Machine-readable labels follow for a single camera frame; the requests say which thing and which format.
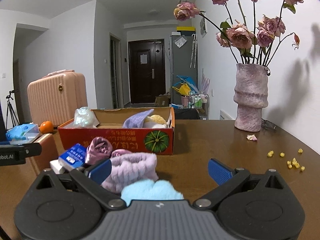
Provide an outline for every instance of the blue book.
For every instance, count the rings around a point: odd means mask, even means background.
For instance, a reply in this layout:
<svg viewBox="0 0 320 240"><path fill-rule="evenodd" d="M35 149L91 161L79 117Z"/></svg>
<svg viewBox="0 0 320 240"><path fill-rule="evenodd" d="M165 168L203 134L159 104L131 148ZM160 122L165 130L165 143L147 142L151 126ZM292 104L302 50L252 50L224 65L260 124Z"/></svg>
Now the blue book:
<svg viewBox="0 0 320 240"><path fill-rule="evenodd" d="M77 143L59 156L59 163L68 171L81 167L85 162L87 149Z"/></svg>

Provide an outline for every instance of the cardboard package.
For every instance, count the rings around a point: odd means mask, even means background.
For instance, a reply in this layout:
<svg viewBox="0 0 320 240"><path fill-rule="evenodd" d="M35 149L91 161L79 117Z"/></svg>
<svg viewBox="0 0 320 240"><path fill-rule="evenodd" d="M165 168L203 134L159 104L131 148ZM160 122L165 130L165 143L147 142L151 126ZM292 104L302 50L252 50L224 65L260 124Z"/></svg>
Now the cardboard package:
<svg viewBox="0 0 320 240"><path fill-rule="evenodd" d="M156 107L152 114L162 116L169 123L165 129L123 129L124 121L130 116L150 108L124 108L92 110L99 124L96 129L74 128L73 119L58 127L65 150L76 143L88 147L95 137L104 137L113 149L127 149L132 152L148 152L161 155L173 154L174 110L171 107Z"/></svg>
<svg viewBox="0 0 320 240"><path fill-rule="evenodd" d="M155 101L155 107L168 107L171 102L170 95L157 96Z"/></svg>

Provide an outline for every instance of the pink textured vase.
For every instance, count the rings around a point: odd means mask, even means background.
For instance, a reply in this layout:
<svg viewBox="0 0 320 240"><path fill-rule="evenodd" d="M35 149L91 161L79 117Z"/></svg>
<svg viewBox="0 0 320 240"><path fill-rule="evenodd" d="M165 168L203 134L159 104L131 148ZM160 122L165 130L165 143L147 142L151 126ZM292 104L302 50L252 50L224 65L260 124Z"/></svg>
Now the pink textured vase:
<svg viewBox="0 0 320 240"><path fill-rule="evenodd" d="M238 103L235 127L248 132L261 129L262 108L268 106L268 76L263 66L237 64L235 96Z"/></svg>

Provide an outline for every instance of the ceiling light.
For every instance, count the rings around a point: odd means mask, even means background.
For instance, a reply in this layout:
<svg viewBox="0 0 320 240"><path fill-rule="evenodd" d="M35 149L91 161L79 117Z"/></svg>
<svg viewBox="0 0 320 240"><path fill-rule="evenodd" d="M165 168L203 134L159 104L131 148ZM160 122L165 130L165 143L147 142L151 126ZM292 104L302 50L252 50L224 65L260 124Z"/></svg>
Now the ceiling light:
<svg viewBox="0 0 320 240"><path fill-rule="evenodd" d="M148 14L158 14L159 12L160 12L159 10L153 9L153 10L148 11Z"/></svg>

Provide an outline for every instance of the clear plastic bag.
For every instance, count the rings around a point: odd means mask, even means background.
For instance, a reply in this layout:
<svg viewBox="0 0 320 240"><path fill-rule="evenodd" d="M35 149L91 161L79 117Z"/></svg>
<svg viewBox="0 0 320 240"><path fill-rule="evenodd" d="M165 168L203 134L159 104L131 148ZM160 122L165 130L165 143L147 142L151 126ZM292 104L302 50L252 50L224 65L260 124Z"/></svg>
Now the clear plastic bag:
<svg viewBox="0 0 320 240"><path fill-rule="evenodd" d="M186 37L182 35L179 38L177 38L174 43L178 46L178 48L181 48L186 42Z"/></svg>
<svg viewBox="0 0 320 240"><path fill-rule="evenodd" d="M87 107L81 107L75 111L73 126L77 128L96 128L94 124L97 118L94 113Z"/></svg>

